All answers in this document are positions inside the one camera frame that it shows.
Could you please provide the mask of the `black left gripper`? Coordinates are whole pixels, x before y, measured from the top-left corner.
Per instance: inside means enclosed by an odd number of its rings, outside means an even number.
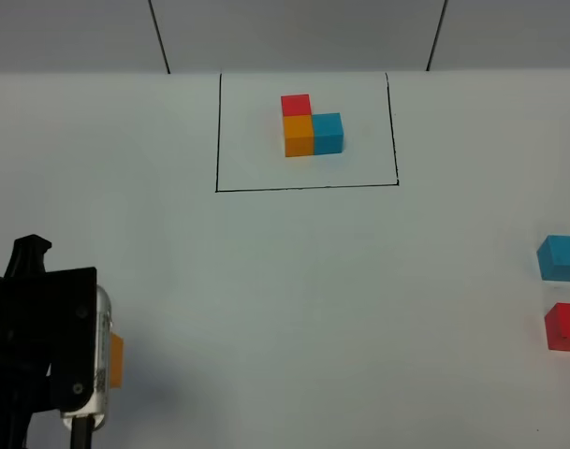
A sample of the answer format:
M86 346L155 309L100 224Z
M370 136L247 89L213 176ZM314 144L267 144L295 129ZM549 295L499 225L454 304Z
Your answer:
M32 289L51 247L35 234L15 239L0 277L0 448L25 448L32 417L51 409L50 355L37 335L40 301Z

